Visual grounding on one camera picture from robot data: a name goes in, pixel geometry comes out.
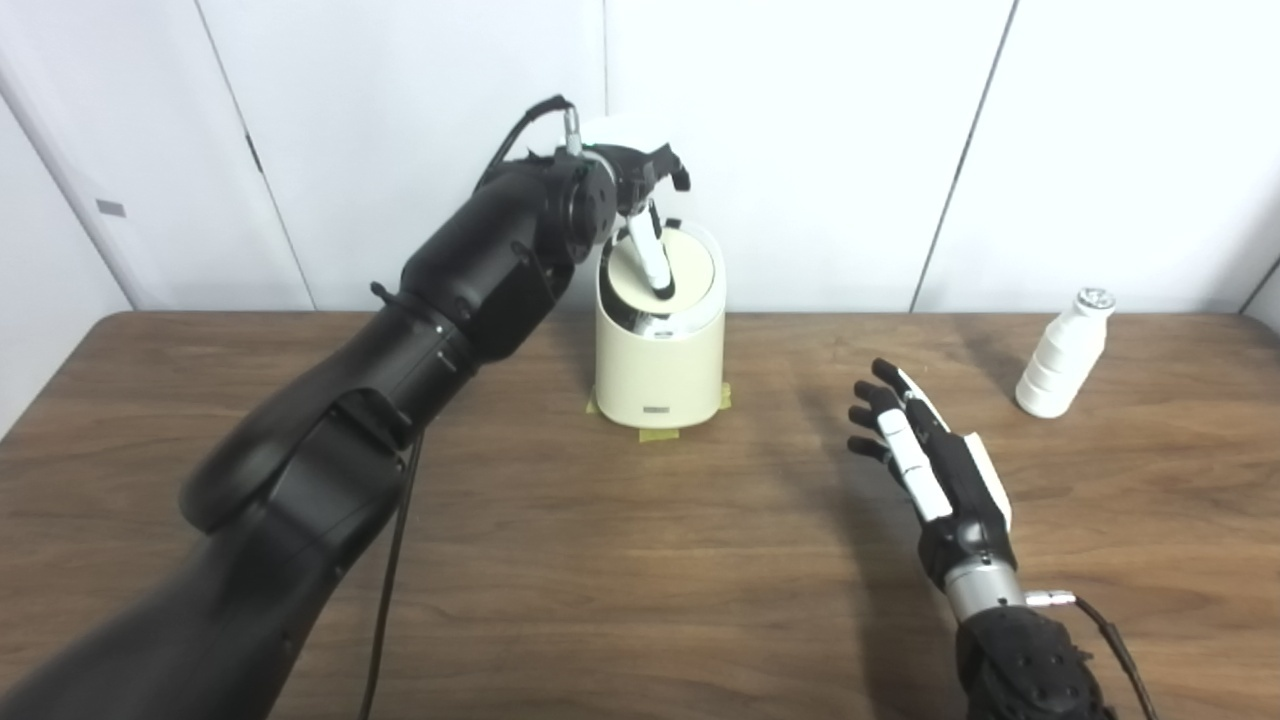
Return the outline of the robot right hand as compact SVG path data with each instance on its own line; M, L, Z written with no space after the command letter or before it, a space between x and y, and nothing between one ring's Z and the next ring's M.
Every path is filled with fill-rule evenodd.
M849 420L870 432L852 436L850 452L883 465L906 491L922 534L925 575L943 589L969 565L1016 569L1010 502L980 437L950 429L923 388L900 366L877 357L874 380L858 380Z

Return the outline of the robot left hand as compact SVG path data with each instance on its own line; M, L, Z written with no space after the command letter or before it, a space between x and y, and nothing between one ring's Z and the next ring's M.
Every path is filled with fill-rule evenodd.
M675 273L660 237L663 220L654 193L668 181L675 191L691 190L691 177L664 129L640 117L600 117L582 127L582 149L608 165L617 214L635 247L652 293L675 296Z

